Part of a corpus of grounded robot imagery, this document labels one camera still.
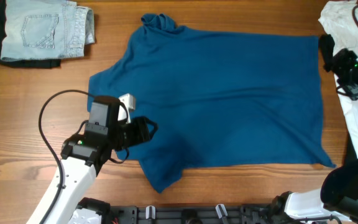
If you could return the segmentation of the dark blue polo shirt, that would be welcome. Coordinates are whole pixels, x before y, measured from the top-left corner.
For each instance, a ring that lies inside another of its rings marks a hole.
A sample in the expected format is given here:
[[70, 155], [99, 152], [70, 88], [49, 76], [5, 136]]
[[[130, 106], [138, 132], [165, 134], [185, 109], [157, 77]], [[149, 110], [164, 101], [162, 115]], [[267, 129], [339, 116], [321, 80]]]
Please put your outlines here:
[[321, 143], [316, 36], [212, 32], [145, 14], [127, 50], [89, 79], [92, 95], [135, 100], [158, 124], [153, 139], [119, 153], [157, 192], [188, 168], [333, 162]]

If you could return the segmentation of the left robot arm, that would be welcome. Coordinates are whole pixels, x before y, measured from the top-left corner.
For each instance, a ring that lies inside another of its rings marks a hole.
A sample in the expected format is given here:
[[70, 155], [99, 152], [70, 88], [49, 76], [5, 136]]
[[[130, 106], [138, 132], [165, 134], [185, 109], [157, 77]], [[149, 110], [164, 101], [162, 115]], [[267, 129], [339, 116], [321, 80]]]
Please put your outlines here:
[[145, 116], [131, 118], [131, 95], [126, 100], [96, 96], [89, 119], [62, 145], [58, 168], [29, 223], [111, 223], [109, 203], [86, 198], [113, 151], [150, 141], [157, 123]]

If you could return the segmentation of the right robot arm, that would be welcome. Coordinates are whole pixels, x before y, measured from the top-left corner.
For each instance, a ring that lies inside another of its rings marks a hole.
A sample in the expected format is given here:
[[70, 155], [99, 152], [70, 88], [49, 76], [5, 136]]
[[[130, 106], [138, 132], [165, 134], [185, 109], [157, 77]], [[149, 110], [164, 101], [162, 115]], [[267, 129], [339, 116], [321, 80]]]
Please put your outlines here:
[[[323, 53], [324, 69], [338, 76], [338, 88], [358, 87], [358, 57], [348, 49]], [[330, 172], [320, 189], [285, 192], [266, 208], [267, 223], [358, 223], [358, 159]]]

